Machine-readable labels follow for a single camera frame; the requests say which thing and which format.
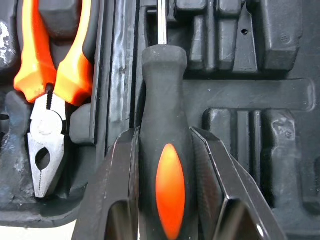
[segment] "pliers jaw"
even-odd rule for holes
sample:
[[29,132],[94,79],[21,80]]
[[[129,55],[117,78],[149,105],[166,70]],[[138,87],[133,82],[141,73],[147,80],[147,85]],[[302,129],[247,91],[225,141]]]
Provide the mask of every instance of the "pliers jaw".
[[39,97],[31,115],[28,148],[34,193],[51,194],[65,165],[66,103],[54,93]]

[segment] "white surface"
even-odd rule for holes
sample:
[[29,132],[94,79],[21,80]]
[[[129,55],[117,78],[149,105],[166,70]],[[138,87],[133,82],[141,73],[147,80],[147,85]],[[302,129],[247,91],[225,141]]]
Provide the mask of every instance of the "white surface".
[[71,240],[75,224],[41,229],[0,226],[0,236],[2,240]]

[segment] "metal shaft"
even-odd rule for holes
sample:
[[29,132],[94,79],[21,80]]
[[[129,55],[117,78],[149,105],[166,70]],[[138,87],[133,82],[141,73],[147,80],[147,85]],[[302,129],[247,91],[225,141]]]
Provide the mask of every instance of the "metal shaft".
[[158,44],[167,44],[167,0],[157,0]]

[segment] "screwdriver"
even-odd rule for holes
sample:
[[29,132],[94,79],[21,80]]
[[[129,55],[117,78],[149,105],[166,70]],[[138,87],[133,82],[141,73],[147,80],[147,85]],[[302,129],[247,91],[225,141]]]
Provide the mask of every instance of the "screwdriver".
[[148,240],[192,240],[198,235],[198,215],[194,151],[183,105],[187,54],[167,45],[166,0],[157,1],[157,31],[158,45],[142,52],[146,99],[140,130],[140,216]]

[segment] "orange plier handle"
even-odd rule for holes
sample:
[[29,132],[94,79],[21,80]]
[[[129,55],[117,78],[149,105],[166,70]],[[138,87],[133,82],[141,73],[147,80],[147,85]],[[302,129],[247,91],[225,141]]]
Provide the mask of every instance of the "orange plier handle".
[[14,88],[24,93],[29,103],[46,93],[48,84],[66,102],[80,106],[92,94],[99,0],[82,0],[78,32],[65,59],[55,69],[50,38],[39,12],[39,0],[23,0],[21,68],[14,79]]

